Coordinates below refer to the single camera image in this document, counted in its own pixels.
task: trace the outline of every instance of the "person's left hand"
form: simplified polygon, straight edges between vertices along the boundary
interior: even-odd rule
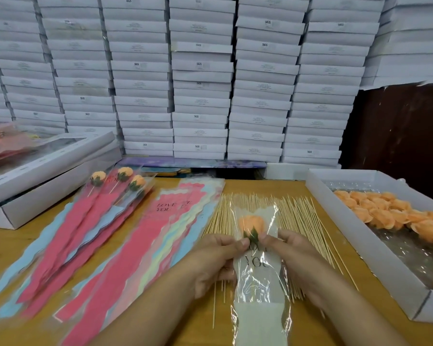
[[[200,298],[217,280],[235,280],[233,258],[248,250],[248,238],[236,241],[222,234],[203,236],[179,262],[194,279],[194,297]]]

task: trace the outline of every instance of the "table top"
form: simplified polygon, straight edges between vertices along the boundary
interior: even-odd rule
[[[109,257],[124,241],[128,233],[138,222],[142,211],[161,189],[174,188],[178,179],[157,179],[156,187],[136,209],[134,214],[114,234],[114,236],[74,275],[74,277],[55,294],[45,308],[32,320],[11,319],[0,321],[0,346],[56,346],[61,340],[64,328],[51,318],[51,315],[69,299],[72,287],[88,277],[93,270]],[[311,196],[300,181],[251,181],[227,180],[225,193],[256,192],[259,196]],[[36,239],[40,231],[64,208],[66,199],[48,209],[17,231],[0,229],[0,274],[9,267],[24,249]],[[367,298],[396,329],[412,344],[418,346],[433,345],[433,324],[408,320],[390,294],[374,277],[364,261],[347,242],[329,216],[315,202],[317,212],[327,228],[338,252],[346,263],[360,292]],[[0,295],[0,306],[7,300],[22,281],[17,279]],[[232,324],[230,319],[231,289],[226,289],[226,303],[223,303],[221,286],[217,286],[215,328],[212,328],[213,294],[209,293],[196,301],[189,309],[173,334],[169,345],[173,346],[230,346],[232,345]],[[293,304],[293,327],[290,334],[291,345],[332,346],[343,345],[340,337],[329,320],[324,320],[317,308],[308,301],[296,301]]]

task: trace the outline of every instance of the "forearm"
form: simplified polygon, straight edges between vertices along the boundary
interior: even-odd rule
[[[325,312],[347,346],[409,346],[394,327],[347,283],[331,289]]]
[[[193,299],[193,277],[177,264],[106,327],[90,346],[162,346]]]

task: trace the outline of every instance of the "hand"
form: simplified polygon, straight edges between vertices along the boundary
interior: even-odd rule
[[[234,237],[208,234],[179,262],[195,281],[194,296],[204,296],[217,280],[235,280],[233,259],[248,250],[248,238],[236,241]]]
[[[265,233],[259,241],[275,251],[287,266],[290,279],[297,283],[311,302],[327,309],[330,292],[340,290],[345,280],[318,253],[307,238],[293,231],[279,230],[280,239]]]

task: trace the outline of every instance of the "stack of white boxes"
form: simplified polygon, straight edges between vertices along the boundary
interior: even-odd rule
[[[119,134],[99,0],[38,0],[69,132]]]
[[[433,82],[433,0],[386,0],[363,87]]]
[[[278,163],[308,0],[239,0],[229,160]]]
[[[311,0],[281,161],[336,167],[383,0]]]
[[[126,154],[172,156],[168,2],[101,0],[101,3]]]
[[[16,121],[29,132],[65,132],[51,57],[35,0],[0,0],[0,69]]]
[[[176,158],[225,157],[236,2],[170,0]]]

